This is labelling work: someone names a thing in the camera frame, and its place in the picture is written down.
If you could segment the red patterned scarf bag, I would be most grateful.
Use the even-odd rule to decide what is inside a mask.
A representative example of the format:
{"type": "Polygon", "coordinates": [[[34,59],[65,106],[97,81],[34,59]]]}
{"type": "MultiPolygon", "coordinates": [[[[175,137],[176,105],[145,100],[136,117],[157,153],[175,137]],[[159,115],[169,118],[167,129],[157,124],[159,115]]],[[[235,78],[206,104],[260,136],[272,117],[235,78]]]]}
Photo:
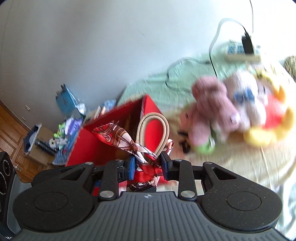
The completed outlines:
{"type": "Polygon", "coordinates": [[[158,157],[162,151],[169,155],[174,147],[174,141],[169,138],[169,123],[162,114],[148,113],[144,115],[138,124],[135,140],[124,128],[113,121],[93,129],[92,132],[103,143],[135,156],[135,175],[132,181],[127,182],[127,191],[156,189],[159,179],[163,175],[158,157]],[[163,135],[154,151],[147,148],[144,143],[145,130],[151,121],[158,121],[163,127],[163,135]]]}

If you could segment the green pink smiling plush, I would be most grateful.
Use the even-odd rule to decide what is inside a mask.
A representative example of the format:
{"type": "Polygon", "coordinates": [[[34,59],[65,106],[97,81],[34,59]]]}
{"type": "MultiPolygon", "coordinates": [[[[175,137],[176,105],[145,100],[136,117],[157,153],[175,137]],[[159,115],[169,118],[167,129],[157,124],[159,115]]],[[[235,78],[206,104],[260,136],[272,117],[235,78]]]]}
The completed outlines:
{"type": "Polygon", "coordinates": [[[207,142],[202,145],[195,145],[190,141],[188,133],[185,131],[177,131],[177,134],[182,137],[178,142],[184,154],[193,151],[197,154],[209,155],[215,150],[215,139],[210,135],[207,142]]]}

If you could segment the large red cardboard box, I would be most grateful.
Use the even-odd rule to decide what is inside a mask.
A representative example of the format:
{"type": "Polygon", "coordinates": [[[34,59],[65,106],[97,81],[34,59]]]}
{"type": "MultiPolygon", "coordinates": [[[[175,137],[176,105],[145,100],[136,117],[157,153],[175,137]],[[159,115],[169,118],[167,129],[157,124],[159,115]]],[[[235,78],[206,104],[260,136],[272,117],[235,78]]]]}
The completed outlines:
{"type": "Polygon", "coordinates": [[[127,181],[128,191],[157,187],[165,178],[158,156],[170,154],[174,141],[169,138],[167,119],[150,96],[113,108],[85,124],[79,131],[66,165],[93,162],[103,166],[111,160],[135,159],[135,174],[127,181]]]}

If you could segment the wooden door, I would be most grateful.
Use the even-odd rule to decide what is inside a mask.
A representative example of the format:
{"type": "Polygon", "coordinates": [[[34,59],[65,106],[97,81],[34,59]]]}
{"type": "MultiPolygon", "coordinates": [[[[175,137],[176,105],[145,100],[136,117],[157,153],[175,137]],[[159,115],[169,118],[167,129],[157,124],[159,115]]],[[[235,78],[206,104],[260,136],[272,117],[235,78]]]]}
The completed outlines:
{"type": "Polygon", "coordinates": [[[31,182],[39,172],[51,168],[51,166],[42,165],[25,155],[23,138],[27,135],[28,130],[20,125],[3,106],[1,106],[0,129],[1,151],[8,153],[22,182],[31,182]]]}

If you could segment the black cylinder bottle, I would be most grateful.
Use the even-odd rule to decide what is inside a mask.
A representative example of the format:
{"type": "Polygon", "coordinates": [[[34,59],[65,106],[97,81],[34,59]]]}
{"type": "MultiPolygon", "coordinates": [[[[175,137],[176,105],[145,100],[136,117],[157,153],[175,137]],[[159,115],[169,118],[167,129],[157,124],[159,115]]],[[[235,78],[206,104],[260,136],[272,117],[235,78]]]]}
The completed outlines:
{"type": "Polygon", "coordinates": [[[49,144],[47,144],[46,142],[43,142],[42,140],[40,139],[36,139],[35,141],[35,145],[37,147],[39,147],[41,150],[45,151],[46,153],[52,155],[52,156],[55,156],[56,154],[56,151],[54,149],[52,149],[49,144]]]}

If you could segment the brown cardboard box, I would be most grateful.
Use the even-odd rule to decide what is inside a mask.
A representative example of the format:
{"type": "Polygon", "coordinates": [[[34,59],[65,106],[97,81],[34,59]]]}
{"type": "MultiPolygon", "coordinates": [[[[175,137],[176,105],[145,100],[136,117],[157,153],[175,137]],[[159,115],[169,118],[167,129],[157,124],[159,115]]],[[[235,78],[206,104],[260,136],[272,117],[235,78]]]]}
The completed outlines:
{"type": "Polygon", "coordinates": [[[41,123],[34,125],[23,139],[23,151],[26,157],[48,166],[52,164],[55,154],[50,154],[48,149],[49,141],[53,137],[53,132],[44,127],[41,123]]]}

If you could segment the blue checkered cloth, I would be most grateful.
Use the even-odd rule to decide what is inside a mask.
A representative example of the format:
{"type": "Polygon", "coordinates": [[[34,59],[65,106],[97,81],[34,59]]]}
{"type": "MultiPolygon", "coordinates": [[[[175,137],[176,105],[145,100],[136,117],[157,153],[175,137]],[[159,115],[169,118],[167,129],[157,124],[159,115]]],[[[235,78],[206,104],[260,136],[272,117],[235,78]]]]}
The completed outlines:
{"type": "Polygon", "coordinates": [[[56,153],[52,164],[55,165],[55,166],[65,166],[67,164],[67,162],[68,162],[70,154],[71,154],[70,149],[64,148],[62,150],[59,150],[56,153]]]}

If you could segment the white flower plush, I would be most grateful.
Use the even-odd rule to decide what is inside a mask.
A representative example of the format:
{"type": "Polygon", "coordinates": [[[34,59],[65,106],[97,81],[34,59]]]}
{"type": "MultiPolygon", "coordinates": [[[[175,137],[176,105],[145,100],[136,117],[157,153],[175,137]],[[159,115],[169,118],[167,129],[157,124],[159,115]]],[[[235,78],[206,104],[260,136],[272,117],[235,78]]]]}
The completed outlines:
{"type": "Polygon", "coordinates": [[[63,147],[67,144],[68,139],[67,138],[51,138],[49,140],[49,146],[51,149],[55,151],[59,151],[63,149],[63,147]]]}

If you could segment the stack of books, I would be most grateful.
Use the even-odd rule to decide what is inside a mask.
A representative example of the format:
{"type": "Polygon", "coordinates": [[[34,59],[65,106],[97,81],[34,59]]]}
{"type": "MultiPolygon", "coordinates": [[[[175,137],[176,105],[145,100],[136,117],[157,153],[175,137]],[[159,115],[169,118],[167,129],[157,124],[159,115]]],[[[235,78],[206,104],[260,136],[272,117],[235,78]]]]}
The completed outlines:
{"type": "Polygon", "coordinates": [[[99,106],[97,109],[89,112],[86,115],[85,121],[93,121],[100,117],[101,115],[106,114],[107,112],[111,111],[116,106],[116,100],[106,100],[103,106],[99,106]]]}

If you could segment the blue pencil case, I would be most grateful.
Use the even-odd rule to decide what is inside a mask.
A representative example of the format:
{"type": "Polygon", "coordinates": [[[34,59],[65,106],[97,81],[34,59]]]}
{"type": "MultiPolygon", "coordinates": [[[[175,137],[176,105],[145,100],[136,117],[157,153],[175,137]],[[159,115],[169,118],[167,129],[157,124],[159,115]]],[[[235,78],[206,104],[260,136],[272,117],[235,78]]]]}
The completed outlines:
{"type": "Polygon", "coordinates": [[[70,154],[75,142],[76,138],[79,135],[80,130],[76,130],[72,133],[72,135],[69,136],[67,144],[63,148],[63,154],[70,154]]]}

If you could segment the green frog plush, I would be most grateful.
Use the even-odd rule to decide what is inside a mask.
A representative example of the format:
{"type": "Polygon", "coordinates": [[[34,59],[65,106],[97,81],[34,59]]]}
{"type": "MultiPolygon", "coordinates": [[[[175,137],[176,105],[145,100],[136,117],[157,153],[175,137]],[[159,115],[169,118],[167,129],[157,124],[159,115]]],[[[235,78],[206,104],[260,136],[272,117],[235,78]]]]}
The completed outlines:
{"type": "Polygon", "coordinates": [[[66,123],[62,123],[58,125],[58,130],[53,135],[54,138],[65,138],[65,127],[66,127],[66,123]]]}

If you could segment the purple plush toy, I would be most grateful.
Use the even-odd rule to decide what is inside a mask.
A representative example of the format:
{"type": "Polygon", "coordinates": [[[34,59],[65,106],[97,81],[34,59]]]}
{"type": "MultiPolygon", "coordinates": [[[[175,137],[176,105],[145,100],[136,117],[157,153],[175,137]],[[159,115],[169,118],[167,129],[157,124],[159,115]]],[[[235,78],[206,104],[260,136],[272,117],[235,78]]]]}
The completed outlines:
{"type": "Polygon", "coordinates": [[[79,128],[81,127],[82,120],[75,119],[75,118],[69,118],[65,122],[65,135],[71,136],[73,135],[79,128]]]}

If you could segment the small black mirror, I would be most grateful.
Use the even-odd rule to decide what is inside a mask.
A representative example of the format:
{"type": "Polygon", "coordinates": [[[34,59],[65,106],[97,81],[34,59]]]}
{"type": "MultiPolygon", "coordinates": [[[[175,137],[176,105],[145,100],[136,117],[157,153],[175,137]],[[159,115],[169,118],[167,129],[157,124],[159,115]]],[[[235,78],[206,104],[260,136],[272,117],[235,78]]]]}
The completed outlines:
{"type": "Polygon", "coordinates": [[[72,113],[72,117],[76,120],[81,119],[81,113],[79,112],[79,110],[77,108],[72,109],[71,111],[72,113]]]}

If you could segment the pink plush toy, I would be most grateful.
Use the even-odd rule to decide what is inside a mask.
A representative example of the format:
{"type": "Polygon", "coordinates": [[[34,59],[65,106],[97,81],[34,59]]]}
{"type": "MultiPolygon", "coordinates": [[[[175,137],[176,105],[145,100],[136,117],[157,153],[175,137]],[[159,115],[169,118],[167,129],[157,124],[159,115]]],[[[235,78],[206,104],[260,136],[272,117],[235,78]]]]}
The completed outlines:
{"type": "Polygon", "coordinates": [[[250,128],[250,121],[234,106],[226,86],[216,77],[197,79],[191,90],[195,101],[184,108],[180,121],[181,130],[188,133],[193,144],[204,144],[212,133],[225,141],[230,133],[250,128]]]}

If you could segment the yellow red plush toy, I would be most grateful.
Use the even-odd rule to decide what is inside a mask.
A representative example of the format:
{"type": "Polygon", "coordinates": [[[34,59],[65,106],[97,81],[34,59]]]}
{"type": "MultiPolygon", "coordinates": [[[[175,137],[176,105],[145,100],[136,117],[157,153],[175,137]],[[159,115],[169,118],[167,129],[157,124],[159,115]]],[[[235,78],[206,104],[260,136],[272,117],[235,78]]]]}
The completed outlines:
{"type": "Polygon", "coordinates": [[[274,145],[290,134],[295,111],[287,104],[287,92],[274,70],[238,70],[223,83],[241,118],[239,131],[254,147],[274,145]]]}

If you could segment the green patterned bed sheet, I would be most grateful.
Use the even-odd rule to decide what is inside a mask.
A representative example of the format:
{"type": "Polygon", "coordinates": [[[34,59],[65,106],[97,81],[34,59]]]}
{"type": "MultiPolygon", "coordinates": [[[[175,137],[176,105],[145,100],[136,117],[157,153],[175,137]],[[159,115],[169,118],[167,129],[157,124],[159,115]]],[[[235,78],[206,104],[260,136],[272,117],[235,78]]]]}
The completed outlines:
{"type": "Polygon", "coordinates": [[[280,64],[185,58],[128,85],[119,102],[145,94],[169,121],[173,157],[215,162],[275,191],[283,203],[276,227],[295,239],[295,82],[280,64]]]}

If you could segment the white power strip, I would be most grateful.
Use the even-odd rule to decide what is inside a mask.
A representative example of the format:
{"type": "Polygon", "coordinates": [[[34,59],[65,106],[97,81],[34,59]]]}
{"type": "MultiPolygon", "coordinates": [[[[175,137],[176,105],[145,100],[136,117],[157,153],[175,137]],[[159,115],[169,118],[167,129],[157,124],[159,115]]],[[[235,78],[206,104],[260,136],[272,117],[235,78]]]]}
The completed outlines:
{"type": "Polygon", "coordinates": [[[224,59],[228,62],[260,62],[260,47],[253,46],[253,50],[253,54],[246,54],[241,43],[229,42],[224,48],[224,59]]]}

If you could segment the black charger adapter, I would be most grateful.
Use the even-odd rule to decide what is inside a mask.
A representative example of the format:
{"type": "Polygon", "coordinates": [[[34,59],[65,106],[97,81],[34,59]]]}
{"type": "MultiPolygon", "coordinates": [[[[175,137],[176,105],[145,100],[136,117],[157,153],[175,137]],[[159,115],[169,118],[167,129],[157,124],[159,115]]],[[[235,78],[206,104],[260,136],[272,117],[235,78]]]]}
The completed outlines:
{"type": "Polygon", "coordinates": [[[254,48],[251,41],[251,37],[247,32],[245,32],[244,36],[242,36],[241,41],[243,44],[245,54],[254,54],[254,48]]]}

